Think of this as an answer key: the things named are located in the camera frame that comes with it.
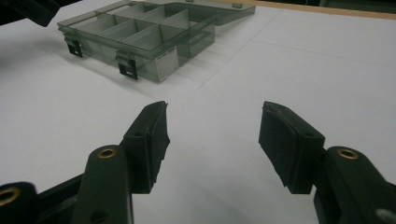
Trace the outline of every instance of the gray plastic case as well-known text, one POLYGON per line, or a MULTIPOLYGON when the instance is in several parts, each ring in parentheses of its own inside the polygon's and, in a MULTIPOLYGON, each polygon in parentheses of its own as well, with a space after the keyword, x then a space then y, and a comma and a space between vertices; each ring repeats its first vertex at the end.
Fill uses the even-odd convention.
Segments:
POLYGON ((215 41, 215 25, 254 12, 254 6, 204 0, 124 0, 58 26, 70 53, 116 66, 127 77, 161 82, 215 41))

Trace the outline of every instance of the white surface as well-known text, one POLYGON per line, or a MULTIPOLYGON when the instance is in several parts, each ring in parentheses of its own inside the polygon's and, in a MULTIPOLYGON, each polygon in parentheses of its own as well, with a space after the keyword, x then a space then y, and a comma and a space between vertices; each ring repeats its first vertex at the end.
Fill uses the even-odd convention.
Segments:
POLYGON ((68 53, 56 22, 110 3, 64 7, 48 28, 0 27, 0 185, 41 192, 81 174, 160 100, 171 144, 152 193, 134 196, 135 223, 318 223, 312 195, 289 194, 258 144, 264 101, 396 183, 396 21, 258 7, 153 84, 68 53))

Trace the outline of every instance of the white table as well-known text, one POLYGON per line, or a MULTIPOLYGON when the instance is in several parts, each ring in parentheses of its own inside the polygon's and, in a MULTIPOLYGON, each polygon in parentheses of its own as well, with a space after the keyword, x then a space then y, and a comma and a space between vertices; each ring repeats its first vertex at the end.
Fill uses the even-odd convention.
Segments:
POLYGON ((396 183, 396 21, 258 7, 154 84, 68 52, 56 22, 110 3, 63 7, 47 28, 0 27, 0 185, 42 192, 81 174, 161 100, 171 144, 151 194, 134 195, 135 223, 318 223, 313 194, 284 189, 258 144, 264 101, 396 183))

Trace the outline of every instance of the clear plastic organizer box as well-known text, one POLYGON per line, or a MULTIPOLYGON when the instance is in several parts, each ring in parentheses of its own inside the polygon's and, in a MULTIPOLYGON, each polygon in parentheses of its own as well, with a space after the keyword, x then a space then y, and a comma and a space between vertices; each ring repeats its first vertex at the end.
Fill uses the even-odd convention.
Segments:
POLYGON ((215 25, 255 12, 243 4, 165 2, 124 0, 58 26, 70 53, 116 66, 133 79, 161 82, 215 41, 215 25))

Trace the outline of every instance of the brass insert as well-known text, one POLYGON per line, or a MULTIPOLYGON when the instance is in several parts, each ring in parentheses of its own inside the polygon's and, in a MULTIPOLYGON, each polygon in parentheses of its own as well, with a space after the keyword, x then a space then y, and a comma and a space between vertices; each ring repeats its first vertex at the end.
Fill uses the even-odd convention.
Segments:
POLYGON ((115 156, 116 154, 117 154, 116 149, 105 148, 99 152, 98 157, 100 159, 107 159, 107 158, 111 158, 111 157, 115 156))
POLYGON ((0 190, 0 206, 12 203, 21 195, 21 190, 15 187, 0 190))
POLYGON ((337 150, 338 155, 347 158, 349 160, 356 160, 359 157, 359 154, 351 149, 341 148, 337 150))

